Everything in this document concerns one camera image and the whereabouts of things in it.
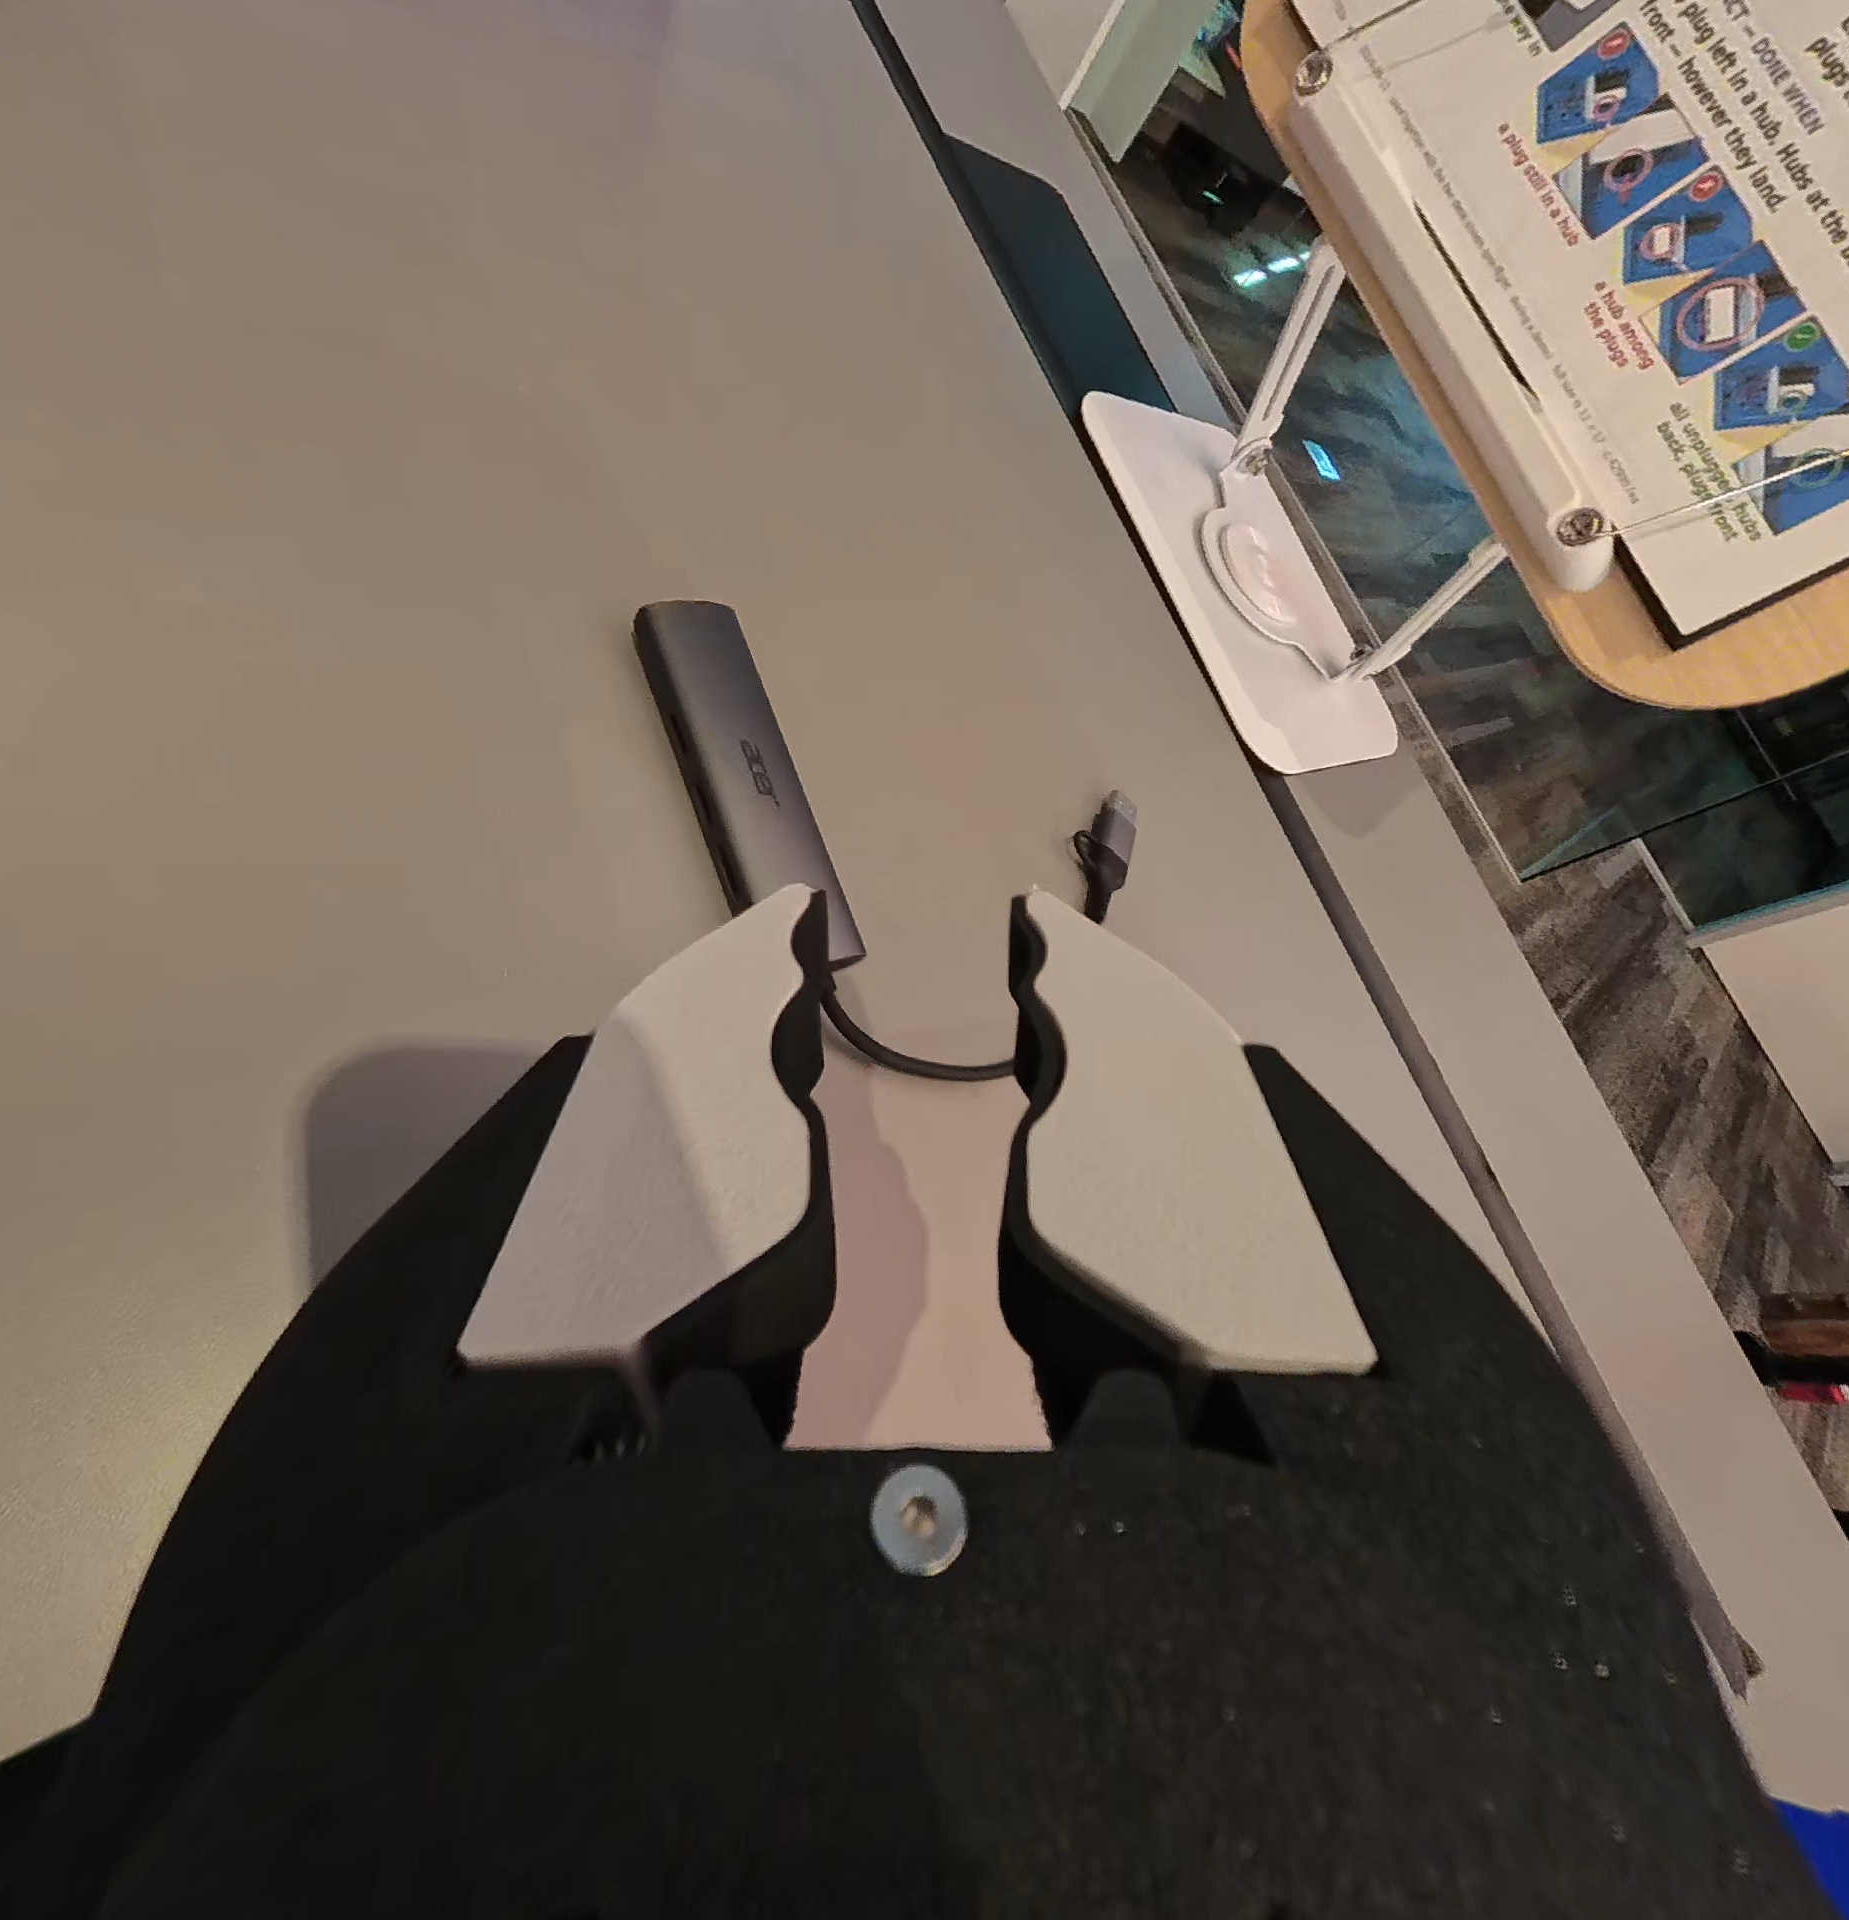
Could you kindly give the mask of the grey USB hub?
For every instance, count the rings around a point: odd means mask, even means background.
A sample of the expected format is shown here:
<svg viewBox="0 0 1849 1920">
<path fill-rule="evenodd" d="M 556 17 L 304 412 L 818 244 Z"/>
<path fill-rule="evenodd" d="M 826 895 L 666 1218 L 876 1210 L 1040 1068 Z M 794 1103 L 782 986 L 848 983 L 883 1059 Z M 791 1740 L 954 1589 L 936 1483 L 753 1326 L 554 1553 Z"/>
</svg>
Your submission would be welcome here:
<svg viewBox="0 0 1849 1920">
<path fill-rule="evenodd" d="M 632 642 L 729 907 L 741 914 L 794 882 L 823 898 L 822 1008 L 840 1041 L 915 1080 L 1012 1077 L 1010 1059 L 954 1064 L 891 1047 L 844 1008 L 837 978 L 865 957 L 865 943 L 736 610 L 701 599 L 649 604 L 632 618 Z"/>
</svg>

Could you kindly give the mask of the grey desk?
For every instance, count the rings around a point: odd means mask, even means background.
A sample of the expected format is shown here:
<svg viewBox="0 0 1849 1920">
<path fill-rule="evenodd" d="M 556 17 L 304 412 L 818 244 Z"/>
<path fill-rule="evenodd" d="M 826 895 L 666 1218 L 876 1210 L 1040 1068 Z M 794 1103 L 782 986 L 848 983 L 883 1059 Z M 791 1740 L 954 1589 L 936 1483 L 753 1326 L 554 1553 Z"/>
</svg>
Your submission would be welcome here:
<svg viewBox="0 0 1849 1920">
<path fill-rule="evenodd" d="M 298 1305 L 722 923 L 671 599 L 865 1029 L 1004 1055 L 1118 785 L 1123 940 L 1528 1303 L 852 4 L 0 4 L 0 1761 Z"/>
</svg>

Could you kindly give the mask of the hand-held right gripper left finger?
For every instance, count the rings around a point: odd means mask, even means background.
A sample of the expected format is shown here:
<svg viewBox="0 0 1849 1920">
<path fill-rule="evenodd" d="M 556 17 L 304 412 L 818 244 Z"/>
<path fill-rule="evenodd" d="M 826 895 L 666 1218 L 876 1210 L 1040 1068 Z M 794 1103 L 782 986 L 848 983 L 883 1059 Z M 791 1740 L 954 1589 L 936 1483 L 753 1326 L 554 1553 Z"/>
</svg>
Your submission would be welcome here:
<svg viewBox="0 0 1849 1920">
<path fill-rule="evenodd" d="M 475 1370 L 799 1373 L 837 1300 L 823 893 L 789 885 L 599 1023 L 461 1335 Z"/>
</svg>

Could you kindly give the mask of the instruction sheet on stand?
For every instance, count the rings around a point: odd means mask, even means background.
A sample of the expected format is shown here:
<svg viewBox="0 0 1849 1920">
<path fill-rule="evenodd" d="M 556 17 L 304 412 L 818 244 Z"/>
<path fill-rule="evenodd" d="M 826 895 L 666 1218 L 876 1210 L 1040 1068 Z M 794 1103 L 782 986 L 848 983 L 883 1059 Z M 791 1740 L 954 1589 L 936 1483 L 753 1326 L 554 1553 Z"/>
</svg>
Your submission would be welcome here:
<svg viewBox="0 0 1849 1920">
<path fill-rule="evenodd" d="M 1572 551 L 1552 529 L 1536 525 L 1533 484 L 1514 476 L 1507 454 L 1494 447 L 1512 427 L 1536 425 L 1536 408 L 1463 294 L 1455 294 L 1461 318 L 1452 346 L 1431 333 L 1431 311 L 1418 294 L 1396 302 L 1390 257 L 1397 244 L 1377 240 L 1377 216 L 1350 193 L 1343 163 L 1321 171 L 1314 161 L 1313 105 L 1326 86 L 1304 89 L 1302 70 L 1319 66 L 1321 56 L 1298 8 L 1251 1 L 1242 62 L 1260 119 L 1298 180 L 1322 240 L 1338 253 L 1441 452 L 1478 499 L 1502 560 L 1577 669 L 1610 693 L 1664 709 L 1755 706 L 1849 673 L 1849 565 L 1679 648 L 1668 642 L 1653 605 L 1619 565 L 1585 590 L 1557 580 L 1549 561 Z"/>
</svg>

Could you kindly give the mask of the printed instruction sheet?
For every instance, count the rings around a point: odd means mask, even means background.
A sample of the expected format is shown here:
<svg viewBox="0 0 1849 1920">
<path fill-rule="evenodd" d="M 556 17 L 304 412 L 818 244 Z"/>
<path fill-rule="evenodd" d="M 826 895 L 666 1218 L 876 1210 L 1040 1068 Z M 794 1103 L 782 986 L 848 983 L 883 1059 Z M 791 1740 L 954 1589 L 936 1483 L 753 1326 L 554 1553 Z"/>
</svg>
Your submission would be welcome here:
<svg viewBox="0 0 1849 1920">
<path fill-rule="evenodd" d="M 1304 154 L 1563 587 L 1849 567 L 1849 4 L 1295 4 Z"/>
</svg>

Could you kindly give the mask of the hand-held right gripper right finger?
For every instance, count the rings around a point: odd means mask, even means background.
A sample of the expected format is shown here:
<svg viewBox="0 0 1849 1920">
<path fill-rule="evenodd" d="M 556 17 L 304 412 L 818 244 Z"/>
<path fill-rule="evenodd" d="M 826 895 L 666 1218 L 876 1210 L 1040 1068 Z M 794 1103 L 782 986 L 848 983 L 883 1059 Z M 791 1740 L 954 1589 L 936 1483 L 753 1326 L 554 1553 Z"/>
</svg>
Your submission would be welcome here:
<svg viewBox="0 0 1849 1920">
<path fill-rule="evenodd" d="M 1240 1033 L 1054 893 L 1010 909 L 1014 1075 L 999 1260 L 1204 1373 L 1377 1362 Z"/>
</svg>

